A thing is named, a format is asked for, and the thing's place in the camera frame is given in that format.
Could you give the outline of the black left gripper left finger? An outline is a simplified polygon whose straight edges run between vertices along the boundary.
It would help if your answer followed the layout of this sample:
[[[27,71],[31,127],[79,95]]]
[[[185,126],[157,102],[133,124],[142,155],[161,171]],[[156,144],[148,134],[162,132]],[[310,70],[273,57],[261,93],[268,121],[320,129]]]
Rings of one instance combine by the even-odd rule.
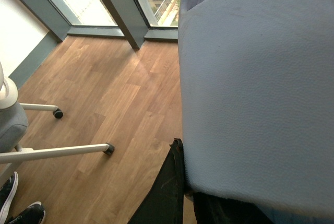
[[[162,167],[129,223],[182,223],[184,207],[184,149],[174,139]]]

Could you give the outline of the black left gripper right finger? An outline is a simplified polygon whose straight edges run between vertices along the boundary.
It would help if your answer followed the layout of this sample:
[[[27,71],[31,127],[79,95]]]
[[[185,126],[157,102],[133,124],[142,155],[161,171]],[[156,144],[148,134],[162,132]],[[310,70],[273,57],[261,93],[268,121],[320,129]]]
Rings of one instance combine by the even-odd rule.
[[[251,203],[195,193],[193,204],[197,223],[272,223]]]

